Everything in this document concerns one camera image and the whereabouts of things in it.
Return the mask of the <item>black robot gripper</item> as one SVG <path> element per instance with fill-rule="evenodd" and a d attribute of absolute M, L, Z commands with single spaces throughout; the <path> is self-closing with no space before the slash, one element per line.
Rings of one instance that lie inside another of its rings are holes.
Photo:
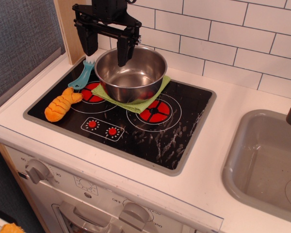
<path fill-rule="evenodd" d="M 118 66 L 123 67 L 133 56 L 135 45 L 141 41 L 142 23 L 127 13 L 134 0 L 93 0 L 90 5 L 74 4 L 75 27 L 82 49 L 87 56 L 98 49 L 97 35 L 117 39 Z"/>

